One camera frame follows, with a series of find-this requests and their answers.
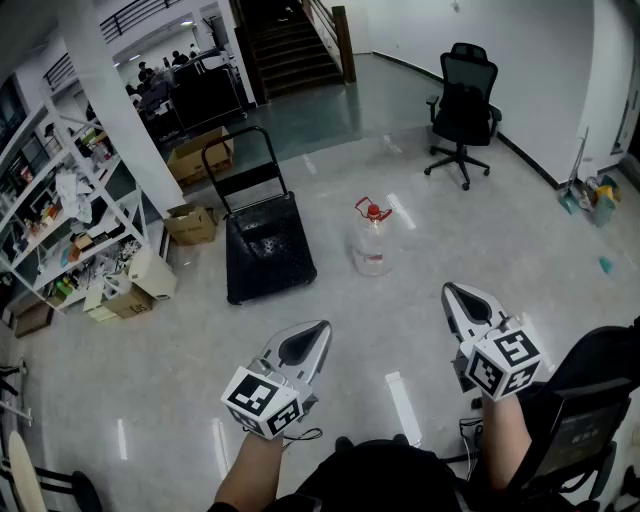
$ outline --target black platform trolley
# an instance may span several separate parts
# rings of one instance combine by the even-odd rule
[[[207,163],[209,148],[250,131],[264,136],[271,161],[224,179],[216,179]],[[258,126],[230,133],[202,148],[202,162],[227,210],[227,300],[230,304],[269,295],[292,286],[309,284],[318,272],[293,192],[288,191],[269,139]],[[277,179],[282,194],[231,209],[226,197]]]

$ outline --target black device screen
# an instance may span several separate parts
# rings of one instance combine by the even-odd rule
[[[613,404],[560,420],[535,476],[548,475],[600,453],[611,436],[622,405]]]

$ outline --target white cube with black markers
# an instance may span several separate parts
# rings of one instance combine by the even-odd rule
[[[280,435],[303,414],[298,391],[242,367],[225,389],[222,402],[238,423],[265,439]]]
[[[531,324],[492,331],[473,345],[466,375],[493,400],[500,400],[534,382],[540,352]]]

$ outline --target chair seat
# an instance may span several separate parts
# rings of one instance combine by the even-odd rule
[[[472,120],[463,115],[453,117],[445,110],[438,112],[433,132],[465,146],[488,146],[491,142],[489,121]]]
[[[227,217],[231,304],[310,283],[316,275],[293,192]]]

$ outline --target round black base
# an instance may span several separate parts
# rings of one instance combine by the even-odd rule
[[[87,475],[81,471],[74,471],[73,483],[71,488],[73,489],[73,497],[76,499],[78,508],[82,512],[102,512],[102,505],[100,504],[100,498],[96,492],[91,480],[87,478]]]

